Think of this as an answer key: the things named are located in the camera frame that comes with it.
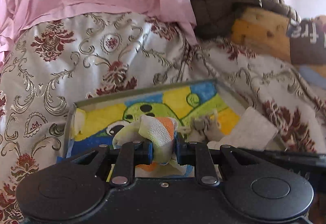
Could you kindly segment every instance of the colorful drawing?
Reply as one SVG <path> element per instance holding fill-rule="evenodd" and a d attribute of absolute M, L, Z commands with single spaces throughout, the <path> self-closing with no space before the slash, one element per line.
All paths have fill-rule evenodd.
<path fill-rule="evenodd" d="M 179 125 L 189 125 L 191 118 L 218 111 L 221 131 L 229 134 L 239 120 L 221 99 L 211 81 L 200 82 L 157 94 L 140 96 L 86 113 L 82 133 L 75 136 L 71 154 L 77 154 L 99 144 L 112 145 L 112 139 L 126 124 L 145 114 L 153 117 L 173 117 Z"/>

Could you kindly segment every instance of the circular pad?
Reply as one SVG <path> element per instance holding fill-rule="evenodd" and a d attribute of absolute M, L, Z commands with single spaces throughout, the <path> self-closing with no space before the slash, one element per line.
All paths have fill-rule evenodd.
<path fill-rule="evenodd" d="M 303 177 L 272 164 L 242 166 L 224 182 L 234 209 L 263 221 L 291 220 L 305 214 L 314 192 Z"/>
<path fill-rule="evenodd" d="M 274 177 L 260 178 L 251 184 L 251 189 L 259 196 L 268 199 L 279 199 L 290 192 L 287 182 Z"/>
<path fill-rule="evenodd" d="M 104 183 L 87 166 L 67 164 L 28 175 L 17 186 L 16 199 L 26 217 L 63 221 L 87 213 L 104 194 Z"/>

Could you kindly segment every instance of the dish towel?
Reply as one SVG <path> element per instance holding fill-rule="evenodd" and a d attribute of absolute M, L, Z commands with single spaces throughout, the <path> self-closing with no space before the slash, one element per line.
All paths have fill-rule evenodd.
<path fill-rule="evenodd" d="M 139 169 L 144 170 L 147 177 L 161 177 L 162 172 L 159 173 L 159 170 L 164 171 L 165 176 L 175 175 L 175 169 L 179 172 L 177 175 L 189 176 L 193 171 L 193 166 L 179 165 L 174 153 L 173 140 L 177 135 L 177 128 L 178 123 L 174 118 L 142 115 L 137 121 L 122 128 L 113 138 L 112 144 L 115 149 L 118 149 L 124 143 L 134 140 L 149 139 L 153 143 L 153 163 L 138 165 L 135 172 L 138 176 Z"/>
<path fill-rule="evenodd" d="M 263 115 L 252 107 L 248 107 L 240 121 L 232 129 L 231 133 L 220 140 L 210 140 L 209 149 L 219 150 L 224 144 L 236 148 L 247 148 L 263 151 L 267 146 L 275 149 L 273 139 L 278 129 Z"/>

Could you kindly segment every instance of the white floral fabric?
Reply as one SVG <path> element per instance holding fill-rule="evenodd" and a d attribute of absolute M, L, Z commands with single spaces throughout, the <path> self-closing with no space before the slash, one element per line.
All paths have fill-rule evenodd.
<path fill-rule="evenodd" d="M 74 102 L 208 77 L 263 113 L 289 149 L 326 152 L 326 103 L 280 60 L 223 38 L 190 46 L 176 24 L 137 13 L 87 13 L 25 31 L 0 79 L 0 223 L 22 219 L 17 184 L 62 155 Z"/>

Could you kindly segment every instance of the metal rivet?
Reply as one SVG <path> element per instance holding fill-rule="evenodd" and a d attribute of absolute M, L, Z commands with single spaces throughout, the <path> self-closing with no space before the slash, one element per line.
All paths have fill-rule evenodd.
<path fill-rule="evenodd" d="M 304 177 L 306 178 L 306 180 L 309 180 L 309 178 L 310 178 L 310 172 L 306 172 L 306 174 L 304 175 Z"/>
<path fill-rule="evenodd" d="M 217 183 L 217 178 L 213 176 L 204 176 L 201 178 L 202 183 L 204 184 L 215 184 Z"/>
<path fill-rule="evenodd" d="M 116 176 L 112 179 L 112 183 L 122 185 L 128 182 L 128 178 L 124 176 Z"/>
<path fill-rule="evenodd" d="M 161 187 L 169 187 L 169 183 L 161 183 Z"/>

